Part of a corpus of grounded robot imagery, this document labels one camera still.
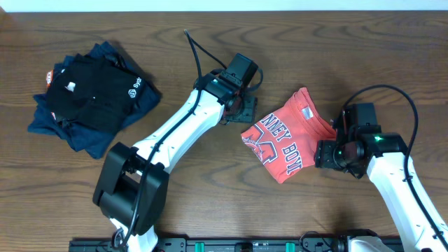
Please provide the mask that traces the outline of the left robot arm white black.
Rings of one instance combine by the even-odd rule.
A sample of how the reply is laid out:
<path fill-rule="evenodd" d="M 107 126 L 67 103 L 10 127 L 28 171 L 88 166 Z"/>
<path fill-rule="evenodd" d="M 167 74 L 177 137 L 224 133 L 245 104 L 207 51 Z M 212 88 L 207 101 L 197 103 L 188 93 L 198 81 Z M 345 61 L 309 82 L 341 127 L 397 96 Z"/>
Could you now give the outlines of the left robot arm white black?
<path fill-rule="evenodd" d="M 154 225 L 167 198 L 176 163 L 203 133 L 226 122 L 251 123 L 257 99 L 256 74 L 214 69 L 199 78 L 185 104 L 154 133 L 129 147 L 114 145 L 106 155 L 92 201 L 116 227 L 115 251 L 152 251 Z"/>

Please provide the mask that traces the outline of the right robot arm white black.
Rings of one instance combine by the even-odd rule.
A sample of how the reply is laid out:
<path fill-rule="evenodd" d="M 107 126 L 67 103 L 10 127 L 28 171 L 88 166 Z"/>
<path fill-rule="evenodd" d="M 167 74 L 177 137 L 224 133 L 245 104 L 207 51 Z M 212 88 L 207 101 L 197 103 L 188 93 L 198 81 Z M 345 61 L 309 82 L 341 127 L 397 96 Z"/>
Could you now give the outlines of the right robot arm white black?
<path fill-rule="evenodd" d="M 399 134 L 359 134 L 317 143 L 315 165 L 366 175 L 378 189 L 405 251 L 446 251 L 447 224 L 424 190 Z"/>

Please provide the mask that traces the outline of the red orange t-shirt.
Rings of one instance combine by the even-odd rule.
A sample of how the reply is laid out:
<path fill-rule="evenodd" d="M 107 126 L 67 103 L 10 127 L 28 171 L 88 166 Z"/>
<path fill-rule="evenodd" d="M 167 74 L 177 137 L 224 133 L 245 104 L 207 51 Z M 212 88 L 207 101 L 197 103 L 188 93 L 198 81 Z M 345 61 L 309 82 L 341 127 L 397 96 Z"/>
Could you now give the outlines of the red orange t-shirt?
<path fill-rule="evenodd" d="M 318 142 L 335 138 L 336 131 L 319 115 L 305 87 L 241 133 L 243 143 L 277 183 L 313 166 Z"/>

